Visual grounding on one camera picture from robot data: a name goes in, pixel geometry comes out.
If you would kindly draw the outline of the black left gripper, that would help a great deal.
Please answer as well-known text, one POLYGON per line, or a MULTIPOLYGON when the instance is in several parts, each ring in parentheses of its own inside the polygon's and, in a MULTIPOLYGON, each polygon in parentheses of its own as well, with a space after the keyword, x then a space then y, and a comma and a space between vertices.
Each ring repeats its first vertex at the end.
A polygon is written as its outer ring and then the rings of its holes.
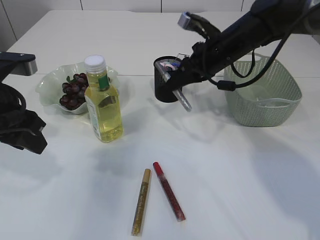
POLYGON ((0 142, 40 155, 48 143, 42 130, 46 123, 31 110, 0 112, 0 142))

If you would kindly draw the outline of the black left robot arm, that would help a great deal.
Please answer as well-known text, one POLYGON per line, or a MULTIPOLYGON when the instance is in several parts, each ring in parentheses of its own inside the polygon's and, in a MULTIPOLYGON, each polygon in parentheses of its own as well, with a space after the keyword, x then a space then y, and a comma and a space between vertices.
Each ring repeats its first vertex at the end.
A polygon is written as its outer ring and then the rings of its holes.
POLYGON ((0 142, 40 155, 48 145, 42 130, 46 123, 28 110, 23 95, 0 84, 0 142))

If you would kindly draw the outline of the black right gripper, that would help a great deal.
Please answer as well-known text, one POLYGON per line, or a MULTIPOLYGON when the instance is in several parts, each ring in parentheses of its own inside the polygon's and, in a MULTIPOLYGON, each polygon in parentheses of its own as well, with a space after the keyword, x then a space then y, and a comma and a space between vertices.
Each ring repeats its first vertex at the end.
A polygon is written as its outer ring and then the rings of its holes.
POLYGON ((178 70, 160 71, 166 82, 159 87, 160 92, 173 92, 184 86, 209 81, 235 61, 235 47, 224 45, 221 41, 198 42, 190 57, 184 59, 178 70))

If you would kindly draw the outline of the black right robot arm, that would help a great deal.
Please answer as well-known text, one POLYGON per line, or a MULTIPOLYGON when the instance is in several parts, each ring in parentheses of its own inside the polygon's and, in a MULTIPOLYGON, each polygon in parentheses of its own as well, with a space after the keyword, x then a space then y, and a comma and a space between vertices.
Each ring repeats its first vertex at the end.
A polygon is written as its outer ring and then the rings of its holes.
POLYGON ((250 10, 236 22, 220 31, 205 18, 183 12, 178 25, 201 35, 205 42, 192 46, 193 53, 185 57, 170 78, 157 88, 168 94, 186 85, 210 81, 218 89, 234 91, 257 82, 269 69, 291 34, 317 35, 320 32, 320 2, 318 0, 256 0, 250 10), (274 41, 279 45, 264 68, 253 79, 236 84, 214 81, 221 70, 249 52, 274 41))

